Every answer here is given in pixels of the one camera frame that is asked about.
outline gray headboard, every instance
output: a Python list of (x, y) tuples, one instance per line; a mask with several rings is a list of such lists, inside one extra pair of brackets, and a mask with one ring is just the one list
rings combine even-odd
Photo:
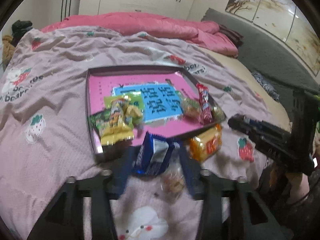
[(211, 8), (207, 10), (202, 21), (217, 22), (244, 36), (242, 38), (244, 44), (238, 48), (238, 60), (251, 72), (257, 70), (262, 75), (271, 78), (267, 78), (267, 80), (280, 94), (279, 101), (286, 109), (290, 120), (293, 119), (292, 89), (281, 83), (296, 86), (304, 85), (318, 90), (318, 84), (305, 67), (286, 48), (263, 31), (231, 15), (220, 13)]

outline black mechanical device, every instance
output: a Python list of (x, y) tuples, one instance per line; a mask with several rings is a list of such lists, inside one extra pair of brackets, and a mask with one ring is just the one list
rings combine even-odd
[[(110, 200), (123, 194), (139, 148), (130, 147), (110, 170), (102, 170), (90, 179), (69, 177), (48, 204), (28, 240), (83, 240), (83, 197), (92, 198), (93, 240), (116, 240), (117, 233)], [(244, 178), (222, 179), (190, 159), (180, 149), (180, 162), (187, 189), (192, 198), (203, 200), (196, 240), (285, 240), (291, 230), (281, 227), (265, 203)], [(222, 223), (221, 198), (230, 198), (230, 216)]]
[(230, 128), (245, 133), (255, 148), (289, 172), (310, 176), (314, 170), (312, 143), (316, 124), (320, 121), (320, 101), (306, 91), (294, 91), (294, 120), (291, 133), (265, 121), (244, 115), (228, 120)]

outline blue paper with chinese characters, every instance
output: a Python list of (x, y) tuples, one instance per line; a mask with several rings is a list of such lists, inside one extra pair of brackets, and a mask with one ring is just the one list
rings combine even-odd
[(113, 95), (141, 92), (145, 105), (144, 121), (152, 122), (182, 115), (180, 98), (168, 83), (139, 84), (113, 88)]

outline bed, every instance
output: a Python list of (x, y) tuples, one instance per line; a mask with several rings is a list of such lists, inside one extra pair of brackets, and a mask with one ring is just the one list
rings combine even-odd
[[(137, 16), (134, 21), (123, 16), (128, 14), (113, 14), (114, 21), (69, 17), (42, 32), (29, 31), (0, 80), (0, 216), (22, 239), (28, 237), (67, 177), (92, 177), (112, 165), (96, 165), (91, 153), (84, 109), (85, 77), (90, 67), (184, 67), (209, 87), (228, 118), (247, 114), (289, 129), (284, 108), (269, 97), (244, 65), (227, 57), (235, 57), (237, 49), (213, 28), (215, 25), (148, 18), (145, 14), (144, 19)], [(165, 30), (152, 29), (153, 24)], [(226, 121), (222, 126), (222, 148), (203, 167), (229, 179), (244, 177), (257, 187), (267, 158), (253, 149), (254, 161), (242, 160), (238, 140), (245, 136), (232, 131)], [(158, 178), (129, 179), (125, 194), (112, 202), (119, 239), (195, 238), (201, 201), (191, 200), (185, 190), (181, 198), (169, 204), (155, 197), (158, 187)], [(85, 238), (90, 239), (89, 199), (84, 208)], [(137, 223), (151, 227), (127, 233)]]

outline folded pink blanket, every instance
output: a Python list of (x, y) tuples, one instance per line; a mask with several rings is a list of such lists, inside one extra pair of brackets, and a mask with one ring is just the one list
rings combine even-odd
[(226, 56), (238, 56), (236, 46), (219, 32), (219, 25), (215, 22), (189, 22), (149, 13), (75, 15), (43, 28), (42, 32), (73, 26), (101, 26), (123, 36), (144, 31), (157, 38), (181, 39)]

